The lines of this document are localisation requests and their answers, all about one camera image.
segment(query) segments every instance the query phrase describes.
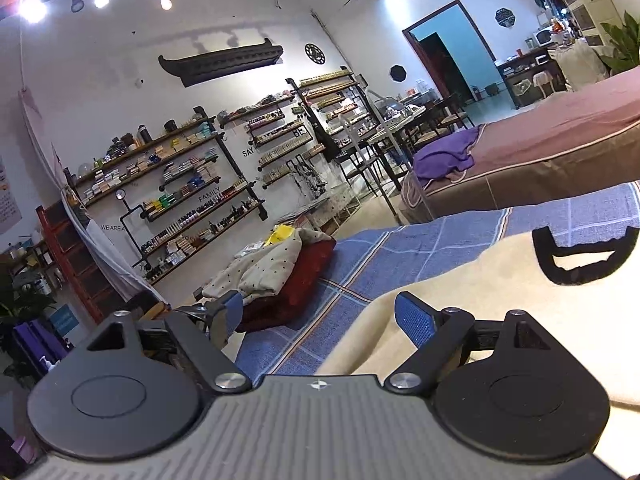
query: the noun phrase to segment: red pillow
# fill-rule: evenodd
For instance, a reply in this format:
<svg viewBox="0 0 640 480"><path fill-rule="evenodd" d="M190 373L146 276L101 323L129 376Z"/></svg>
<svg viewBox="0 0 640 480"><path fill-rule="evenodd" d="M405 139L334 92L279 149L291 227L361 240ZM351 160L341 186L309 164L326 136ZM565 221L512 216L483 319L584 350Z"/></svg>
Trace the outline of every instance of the red pillow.
<svg viewBox="0 0 640 480"><path fill-rule="evenodd" d="M335 240L302 247L293 271L277 296L258 298L244 307L236 332L258 332L286 325L304 314L318 277L331 261Z"/></svg>

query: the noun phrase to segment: massage bed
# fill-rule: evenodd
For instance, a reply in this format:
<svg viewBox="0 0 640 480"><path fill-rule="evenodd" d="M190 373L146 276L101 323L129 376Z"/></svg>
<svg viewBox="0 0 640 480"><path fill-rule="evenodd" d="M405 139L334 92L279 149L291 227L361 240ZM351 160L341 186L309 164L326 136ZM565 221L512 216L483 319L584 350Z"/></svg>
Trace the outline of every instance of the massage bed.
<svg viewBox="0 0 640 480"><path fill-rule="evenodd" d="M468 211L339 240L303 317L247 334L236 364L254 381L267 373L311 375L375 298L457 268L503 238L543 226L551 228L560 246L621 237L627 226L640 226L640 184L534 206ZM594 344L606 344L604 336ZM599 456L623 476L640 472L634 451L640 445L638 424L640 413L616 407L598 447ZM628 438L620 441L627 431Z"/></svg>
<svg viewBox="0 0 640 480"><path fill-rule="evenodd" d="M429 211L413 179L404 180L408 220L539 204L640 178L640 67L483 125L470 154L472 168L426 187Z"/></svg>

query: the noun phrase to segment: plaid fabric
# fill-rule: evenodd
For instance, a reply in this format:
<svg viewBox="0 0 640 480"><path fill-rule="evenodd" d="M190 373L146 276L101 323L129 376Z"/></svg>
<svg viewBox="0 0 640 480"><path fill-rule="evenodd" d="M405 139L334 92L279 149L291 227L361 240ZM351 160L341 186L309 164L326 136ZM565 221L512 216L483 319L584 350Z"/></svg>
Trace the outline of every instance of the plaid fabric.
<svg viewBox="0 0 640 480"><path fill-rule="evenodd" d="M548 225L560 246L619 238L640 226L640 186L501 211L469 211L422 225L363 231L338 241L334 258L296 323L245 336L236 363L264 374L312 375L376 297L475 260L504 237Z"/></svg>

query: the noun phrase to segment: doorway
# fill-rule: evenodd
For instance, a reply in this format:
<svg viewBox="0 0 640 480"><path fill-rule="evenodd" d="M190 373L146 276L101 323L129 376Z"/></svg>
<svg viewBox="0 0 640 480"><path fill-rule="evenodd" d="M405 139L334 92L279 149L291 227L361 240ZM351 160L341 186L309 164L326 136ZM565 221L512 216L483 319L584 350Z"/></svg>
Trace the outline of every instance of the doorway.
<svg viewBox="0 0 640 480"><path fill-rule="evenodd" d="M462 72L460 72L460 67L456 64L440 35L434 32L420 40L420 46L431 59L433 69L438 72L438 78L444 81L449 92L457 94L463 103L474 101L474 96Z"/></svg>
<svg viewBox="0 0 640 480"><path fill-rule="evenodd" d="M494 53L460 0L441 7L402 32L443 97L462 103L504 89Z"/></svg>

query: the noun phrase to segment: white curtain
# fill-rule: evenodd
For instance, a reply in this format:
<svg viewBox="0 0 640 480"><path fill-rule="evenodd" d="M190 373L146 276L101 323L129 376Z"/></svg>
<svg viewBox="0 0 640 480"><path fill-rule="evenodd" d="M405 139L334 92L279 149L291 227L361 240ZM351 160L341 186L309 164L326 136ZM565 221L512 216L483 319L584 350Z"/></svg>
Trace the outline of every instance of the white curtain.
<svg viewBox="0 0 640 480"><path fill-rule="evenodd" d="M31 143L38 154L38 158L55 186L60 190L66 214L104 277L125 301L130 300L130 298L143 290L149 290L158 298L158 301L164 301L158 291L135 273L94 220L89 220L86 229L82 227L82 224L76 218L76 214L67 203L65 193L66 178L62 171L62 165L53 142L45 133L42 116L33 100L33 95L29 88L20 90L18 95L22 105L24 123L27 126Z"/></svg>

